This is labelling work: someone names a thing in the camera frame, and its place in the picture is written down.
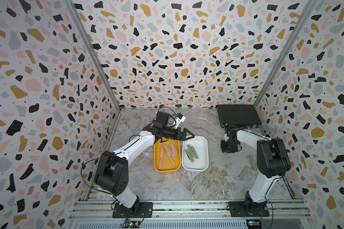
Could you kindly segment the green folding knife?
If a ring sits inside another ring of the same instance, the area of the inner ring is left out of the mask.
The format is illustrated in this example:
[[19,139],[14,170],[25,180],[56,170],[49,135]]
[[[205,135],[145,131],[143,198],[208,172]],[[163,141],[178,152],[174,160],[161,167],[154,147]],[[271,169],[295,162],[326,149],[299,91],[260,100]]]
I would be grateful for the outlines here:
[[190,160],[191,162],[194,162],[194,161],[195,161],[193,155],[192,155],[191,152],[190,152],[190,150],[185,149],[184,152],[186,153],[187,157],[189,158],[189,160]]
[[240,178],[240,179],[244,179],[248,171],[249,171],[249,166],[246,165],[246,166],[243,168],[243,170],[241,171],[241,173],[240,173],[240,175],[239,175],[239,178]]
[[198,154],[193,146],[190,146],[190,151],[195,159],[199,159]]
[[257,170],[258,170],[258,167],[257,167],[257,164],[256,164],[256,162],[255,162],[254,157],[253,157],[252,155],[249,155],[248,158],[249,158],[249,161],[250,161],[250,163],[251,163],[252,169],[253,169],[254,171],[257,171]]
[[186,152],[186,154],[189,156],[191,162],[195,161],[195,154],[194,154],[194,152],[193,152],[193,150],[192,150],[190,145],[187,145],[187,152]]

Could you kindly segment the white storage box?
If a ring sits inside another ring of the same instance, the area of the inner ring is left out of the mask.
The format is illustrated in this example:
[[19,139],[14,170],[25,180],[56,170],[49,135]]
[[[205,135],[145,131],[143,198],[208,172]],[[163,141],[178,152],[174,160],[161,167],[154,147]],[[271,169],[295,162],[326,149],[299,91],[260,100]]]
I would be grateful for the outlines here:
[[183,142],[182,166],[188,172],[201,173],[209,166],[208,142],[203,136],[195,136]]

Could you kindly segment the pink folding knife angled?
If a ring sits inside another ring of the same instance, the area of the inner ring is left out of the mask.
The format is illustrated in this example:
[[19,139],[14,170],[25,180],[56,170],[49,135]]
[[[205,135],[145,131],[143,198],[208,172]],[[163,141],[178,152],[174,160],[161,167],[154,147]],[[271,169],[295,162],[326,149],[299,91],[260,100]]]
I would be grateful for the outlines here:
[[172,149],[172,156],[177,155],[177,148],[174,142],[170,143]]

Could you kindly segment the pink folding knife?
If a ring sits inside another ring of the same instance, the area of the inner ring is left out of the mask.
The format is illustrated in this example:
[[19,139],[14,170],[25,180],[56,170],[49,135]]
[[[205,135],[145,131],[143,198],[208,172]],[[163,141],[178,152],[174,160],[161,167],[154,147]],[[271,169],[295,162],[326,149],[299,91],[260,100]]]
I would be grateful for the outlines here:
[[172,150],[171,150],[170,146],[169,145],[164,145],[163,147],[164,147],[168,157],[172,157]]

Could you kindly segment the yellow storage box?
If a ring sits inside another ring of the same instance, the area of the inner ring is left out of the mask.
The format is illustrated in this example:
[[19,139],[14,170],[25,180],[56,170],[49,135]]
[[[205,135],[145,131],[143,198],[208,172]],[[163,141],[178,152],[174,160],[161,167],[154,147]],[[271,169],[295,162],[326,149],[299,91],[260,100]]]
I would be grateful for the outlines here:
[[[170,161],[170,159],[168,158],[166,154],[166,151],[164,150],[162,168],[161,170],[159,170],[158,164],[159,164],[161,147],[163,147],[163,144],[167,144],[171,147],[170,143],[172,142],[175,143],[176,148],[177,148],[177,155],[173,156],[175,164],[173,164]],[[158,140],[157,143],[154,145],[154,168],[156,169],[156,171],[161,174],[175,173],[180,169],[181,165],[182,165],[182,159],[181,159],[181,150],[179,146],[179,141],[165,139],[165,138]]]

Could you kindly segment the long pink fruit knife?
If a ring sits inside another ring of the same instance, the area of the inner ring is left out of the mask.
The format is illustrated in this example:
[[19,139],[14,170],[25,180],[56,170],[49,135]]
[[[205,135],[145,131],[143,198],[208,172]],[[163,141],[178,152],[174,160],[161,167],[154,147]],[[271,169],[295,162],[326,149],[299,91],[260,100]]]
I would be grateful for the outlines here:
[[162,168],[163,154],[164,154],[164,148],[161,147],[161,150],[160,150],[160,158],[159,158],[159,164],[158,164],[158,169],[159,169],[159,170],[161,170],[161,168]]

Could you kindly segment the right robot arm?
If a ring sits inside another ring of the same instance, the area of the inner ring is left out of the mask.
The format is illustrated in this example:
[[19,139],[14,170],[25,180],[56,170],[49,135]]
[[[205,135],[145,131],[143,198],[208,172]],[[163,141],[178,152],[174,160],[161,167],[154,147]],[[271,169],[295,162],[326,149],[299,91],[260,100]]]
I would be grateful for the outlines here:
[[283,178],[291,167],[284,142],[281,138],[261,136],[245,127],[238,127],[235,123],[226,124],[224,129],[222,152],[239,152],[242,144],[256,150],[256,166],[259,173],[253,187],[246,193],[240,210],[250,216],[258,213],[265,215],[267,195],[275,182]]

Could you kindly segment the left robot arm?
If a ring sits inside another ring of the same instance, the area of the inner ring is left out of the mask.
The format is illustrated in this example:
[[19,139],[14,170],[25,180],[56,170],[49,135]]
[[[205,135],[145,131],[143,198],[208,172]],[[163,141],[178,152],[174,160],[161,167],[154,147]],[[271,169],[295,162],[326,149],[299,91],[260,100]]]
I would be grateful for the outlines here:
[[184,120],[185,116],[181,113],[172,115],[158,111],[156,117],[129,143],[114,152],[102,153],[94,177],[95,184],[109,192],[125,209],[133,211],[133,215],[136,214],[140,199],[128,187],[129,164],[159,140],[186,141],[194,138],[195,135],[187,128],[179,127]]

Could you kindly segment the black carrying case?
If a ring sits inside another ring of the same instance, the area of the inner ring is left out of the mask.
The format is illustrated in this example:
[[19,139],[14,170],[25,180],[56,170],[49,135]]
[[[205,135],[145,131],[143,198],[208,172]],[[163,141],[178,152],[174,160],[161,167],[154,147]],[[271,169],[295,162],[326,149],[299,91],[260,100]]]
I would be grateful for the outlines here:
[[237,127],[257,128],[262,122],[253,105],[217,105],[221,127],[235,124]]

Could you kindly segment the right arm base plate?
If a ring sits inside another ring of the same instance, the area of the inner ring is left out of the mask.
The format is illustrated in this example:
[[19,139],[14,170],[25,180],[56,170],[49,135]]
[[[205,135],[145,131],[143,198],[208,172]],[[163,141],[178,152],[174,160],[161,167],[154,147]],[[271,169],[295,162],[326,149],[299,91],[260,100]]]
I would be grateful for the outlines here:
[[269,217],[267,202],[251,203],[245,201],[230,201],[227,210],[231,217]]

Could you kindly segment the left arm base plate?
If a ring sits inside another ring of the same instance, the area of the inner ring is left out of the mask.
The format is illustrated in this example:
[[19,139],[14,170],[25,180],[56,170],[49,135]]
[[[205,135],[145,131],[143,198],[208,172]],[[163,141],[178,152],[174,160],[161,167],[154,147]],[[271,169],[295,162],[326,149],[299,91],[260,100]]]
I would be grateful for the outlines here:
[[126,208],[121,204],[116,204],[114,206],[112,217],[115,219],[151,218],[152,214],[152,202],[138,202],[135,203],[131,208]]

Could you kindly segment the aluminium mounting rail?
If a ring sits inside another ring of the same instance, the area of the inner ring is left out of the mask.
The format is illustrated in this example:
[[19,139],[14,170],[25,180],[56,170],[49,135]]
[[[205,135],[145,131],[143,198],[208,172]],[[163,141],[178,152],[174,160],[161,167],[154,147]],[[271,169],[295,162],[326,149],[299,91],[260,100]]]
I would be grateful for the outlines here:
[[125,220],[141,221],[139,229],[314,229],[309,211],[298,199],[271,200],[269,217],[231,217],[235,200],[154,200],[151,218],[112,217],[112,201],[79,201],[70,215],[72,229],[122,229]]

